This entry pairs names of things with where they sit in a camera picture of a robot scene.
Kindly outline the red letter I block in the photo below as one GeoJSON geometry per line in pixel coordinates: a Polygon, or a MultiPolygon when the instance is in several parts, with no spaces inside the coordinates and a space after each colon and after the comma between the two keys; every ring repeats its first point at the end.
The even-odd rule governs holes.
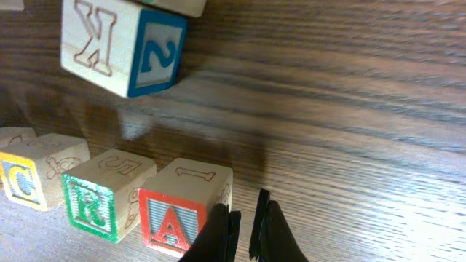
{"type": "Polygon", "coordinates": [[[1,147],[5,148],[15,143],[36,137],[36,132],[31,127],[2,127],[1,147]]]}

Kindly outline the yellow block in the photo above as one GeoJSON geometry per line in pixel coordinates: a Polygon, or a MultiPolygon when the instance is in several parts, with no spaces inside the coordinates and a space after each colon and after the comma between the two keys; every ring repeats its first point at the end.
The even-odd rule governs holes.
{"type": "Polygon", "coordinates": [[[83,138],[50,133],[1,150],[1,180],[8,200],[40,211],[64,201],[61,174],[90,159],[83,138]]]}

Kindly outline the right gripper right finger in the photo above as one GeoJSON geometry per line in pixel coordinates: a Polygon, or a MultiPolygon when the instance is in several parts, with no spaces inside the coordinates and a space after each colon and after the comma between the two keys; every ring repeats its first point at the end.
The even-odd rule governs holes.
{"type": "Polygon", "coordinates": [[[249,259],[261,262],[308,262],[277,201],[262,188],[249,244],[249,259]]]}

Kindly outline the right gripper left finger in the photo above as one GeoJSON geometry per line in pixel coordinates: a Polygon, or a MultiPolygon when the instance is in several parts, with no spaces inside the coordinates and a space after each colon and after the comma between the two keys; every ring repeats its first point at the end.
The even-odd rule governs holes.
{"type": "Polygon", "coordinates": [[[240,235],[240,211],[216,204],[192,246],[178,262],[234,262],[240,235]]]}

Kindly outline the green letter R block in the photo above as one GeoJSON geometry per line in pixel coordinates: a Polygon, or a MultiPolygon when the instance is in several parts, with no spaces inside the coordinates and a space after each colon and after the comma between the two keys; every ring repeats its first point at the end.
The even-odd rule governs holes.
{"type": "Polygon", "coordinates": [[[140,223],[139,188],[157,172],[152,158],[118,149],[61,175],[70,224],[113,243],[140,223]]]}

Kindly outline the red letter A block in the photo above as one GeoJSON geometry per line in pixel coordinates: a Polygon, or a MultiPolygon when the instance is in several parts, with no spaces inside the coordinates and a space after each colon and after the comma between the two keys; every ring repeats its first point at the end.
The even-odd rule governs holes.
{"type": "Polygon", "coordinates": [[[232,206],[233,169],[177,158],[138,190],[145,246],[182,257],[216,204],[232,206]]]}

